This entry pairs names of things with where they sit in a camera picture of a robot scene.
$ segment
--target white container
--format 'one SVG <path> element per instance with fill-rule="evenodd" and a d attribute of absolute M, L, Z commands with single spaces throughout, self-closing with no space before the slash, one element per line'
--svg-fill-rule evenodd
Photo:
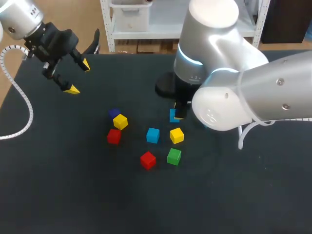
<path fill-rule="evenodd" d="M 115 30 L 118 32 L 146 32 L 150 24 L 152 2 L 146 0 L 112 0 Z"/>

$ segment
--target black cabinet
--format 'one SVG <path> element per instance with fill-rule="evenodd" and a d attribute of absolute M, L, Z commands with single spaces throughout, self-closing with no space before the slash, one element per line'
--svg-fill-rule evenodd
<path fill-rule="evenodd" d="M 301 43 L 312 19 L 312 0 L 271 0 L 262 43 Z"/>

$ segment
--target white bracket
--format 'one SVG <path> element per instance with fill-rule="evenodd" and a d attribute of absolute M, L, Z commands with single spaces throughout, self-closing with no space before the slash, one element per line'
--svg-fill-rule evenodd
<path fill-rule="evenodd" d="M 261 7 L 258 11 L 258 21 L 256 24 L 255 34 L 254 34 L 254 38 L 253 38 L 253 46 L 255 48 L 258 48 L 260 40 L 261 40 L 261 35 L 262 35 L 265 19 L 266 19 L 267 14 L 268 14 L 270 2 L 271 2 L 271 0 L 262 0 Z"/>
<path fill-rule="evenodd" d="M 112 35 L 114 24 L 111 21 L 109 1 L 100 0 L 109 52 L 115 52 L 115 41 Z"/>

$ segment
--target cube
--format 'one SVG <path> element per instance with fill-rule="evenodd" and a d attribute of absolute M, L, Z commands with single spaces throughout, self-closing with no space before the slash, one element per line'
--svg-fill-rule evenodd
<path fill-rule="evenodd" d="M 173 144 L 178 144 L 184 141 L 184 133 L 180 128 L 176 128 L 170 131 L 170 139 Z"/>
<path fill-rule="evenodd" d="M 119 130 L 124 129 L 128 125 L 128 119 L 122 114 L 115 117 L 113 121 L 114 121 L 114 126 L 118 128 Z"/>
<path fill-rule="evenodd" d="M 111 116 L 112 119 L 116 118 L 120 114 L 121 112 L 118 109 L 113 109 L 109 111 L 109 115 Z"/>
<path fill-rule="evenodd" d="M 149 170 L 156 164 L 156 158 L 150 152 L 147 152 L 141 156 L 141 164 L 146 170 Z"/>
<path fill-rule="evenodd" d="M 107 142 L 118 145 L 121 138 L 121 130 L 111 129 L 107 135 Z"/>
<path fill-rule="evenodd" d="M 169 121 L 171 123 L 180 123 L 180 120 L 176 119 L 175 116 L 176 116 L 176 110 L 175 109 L 170 109 Z"/>
<path fill-rule="evenodd" d="M 181 151 L 176 149 L 171 149 L 167 156 L 167 163 L 177 166 L 181 159 Z"/>
<path fill-rule="evenodd" d="M 159 139 L 159 129 L 149 128 L 146 134 L 146 141 L 149 143 L 157 144 Z"/>

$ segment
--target blue cube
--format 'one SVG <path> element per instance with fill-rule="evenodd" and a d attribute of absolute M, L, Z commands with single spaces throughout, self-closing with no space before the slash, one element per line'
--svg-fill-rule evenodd
<path fill-rule="evenodd" d="M 109 115 L 111 116 L 112 119 L 116 118 L 121 114 L 120 110 L 118 109 L 113 109 L 109 111 Z"/>
<path fill-rule="evenodd" d="M 149 143 L 157 144 L 159 140 L 159 129 L 150 128 L 146 134 L 146 141 Z"/>
<path fill-rule="evenodd" d="M 176 110 L 175 109 L 170 109 L 170 114 L 169 114 L 169 121 L 171 123 L 180 123 L 179 119 L 175 119 L 176 116 Z"/>

